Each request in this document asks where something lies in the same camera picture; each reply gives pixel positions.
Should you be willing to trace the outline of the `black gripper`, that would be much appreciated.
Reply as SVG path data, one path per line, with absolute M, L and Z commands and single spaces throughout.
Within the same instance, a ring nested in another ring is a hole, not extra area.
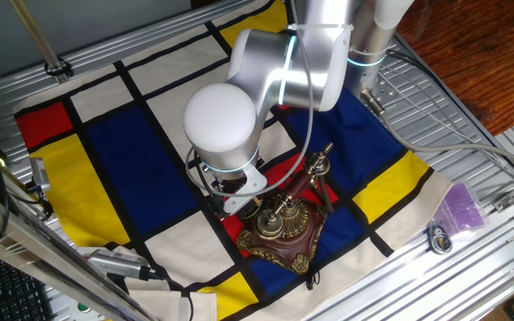
M 258 197 L 253 197 L 236 213 L 236 216 L 239 219 L 250 219 L 260 210 L 260 208 L 261 200 Z

